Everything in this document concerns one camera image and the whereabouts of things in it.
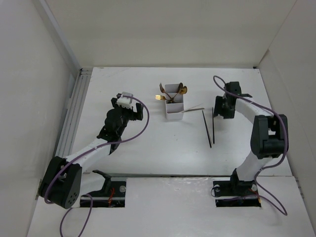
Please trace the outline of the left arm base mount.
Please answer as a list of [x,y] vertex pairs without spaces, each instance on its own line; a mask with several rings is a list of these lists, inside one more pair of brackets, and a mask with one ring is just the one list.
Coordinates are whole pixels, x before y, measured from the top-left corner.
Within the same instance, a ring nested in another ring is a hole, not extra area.
[[99,170],[84,173],[79,198],[74,207],[122,208],[125,207],[127,178],[112,176]]

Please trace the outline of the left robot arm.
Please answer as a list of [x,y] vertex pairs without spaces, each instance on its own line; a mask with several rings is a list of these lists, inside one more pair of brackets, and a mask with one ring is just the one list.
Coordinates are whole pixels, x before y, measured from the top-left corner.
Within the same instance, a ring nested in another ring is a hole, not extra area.
[[104,126],[89,145],[65,158],[53,157],[46,169],[38,194],[47,204],[71,208],[83,195],[95,191],[109,193],[111,184],[96,172],[86,171],[99,160],[111,155],[124,143],[121,136],[129,121],[142,120],[147,106],[130,94],[111,99],[113,108],[107,112]]

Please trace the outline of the gold fork green handle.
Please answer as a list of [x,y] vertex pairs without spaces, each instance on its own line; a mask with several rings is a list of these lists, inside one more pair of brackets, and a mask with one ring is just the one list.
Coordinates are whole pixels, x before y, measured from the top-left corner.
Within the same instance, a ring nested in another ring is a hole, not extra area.
[[156,100],[167,101],[167,102],[170,101],[169,99],[167,99],[167,98],[166,98],[165,96],[163,96],[163,95],[156,95],[156,96],[155,96],[155,99],[156,99]]

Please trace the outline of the dark grey chopstick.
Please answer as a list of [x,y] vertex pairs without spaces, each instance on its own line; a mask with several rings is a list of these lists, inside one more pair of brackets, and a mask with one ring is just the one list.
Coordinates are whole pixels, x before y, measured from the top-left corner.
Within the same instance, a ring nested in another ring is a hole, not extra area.
[[207,122],[206,122],[206,117],[205,117],[205,114],[204,114],[204,110],[202,110],[202,115],[203,115],[203,120],[204,120],[204,125],[205,125],[205,129],[206,129],[206,134],[207,134],[209,146],[210,146],[210,148],[212,148],[211,137],[210,137],[209,129],[208,129],[208,126],[207,126]]
[[212,107],[212,140],[215,144],[215,127],[214,127],[214,108]]

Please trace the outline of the gold spoon green handle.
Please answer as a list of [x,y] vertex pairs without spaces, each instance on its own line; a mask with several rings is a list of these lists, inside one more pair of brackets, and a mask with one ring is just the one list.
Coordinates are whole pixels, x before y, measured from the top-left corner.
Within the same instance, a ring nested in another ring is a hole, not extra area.
[[188,88],[186,86],[183,86],[183,88],[182,88],[182,90],[181,90],[181,92],[179,94],[180,95],[184,95],[184,94],[187,93],[187,91],[188,91]]

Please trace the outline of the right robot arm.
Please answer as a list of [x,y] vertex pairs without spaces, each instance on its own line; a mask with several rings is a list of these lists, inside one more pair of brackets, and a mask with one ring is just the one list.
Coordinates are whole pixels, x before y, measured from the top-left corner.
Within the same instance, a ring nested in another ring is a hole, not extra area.
[[216,197],[247,196],[256,191],[256,177],[264,166],[288,151],[288,123],[285,115],[254,102],[243,94],[239,82],[225,83],[224,95],[215,99],[214,117],[233,119],[241,113],[252,123],[251,151],[244,162],[234,169],[228,181],[215,181]]

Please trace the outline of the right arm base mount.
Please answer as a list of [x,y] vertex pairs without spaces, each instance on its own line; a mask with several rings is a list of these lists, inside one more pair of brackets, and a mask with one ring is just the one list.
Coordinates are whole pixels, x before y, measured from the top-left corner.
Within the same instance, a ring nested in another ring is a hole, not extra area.
[[254,181],[214,180],[212,195],[216,207],[261,207]]

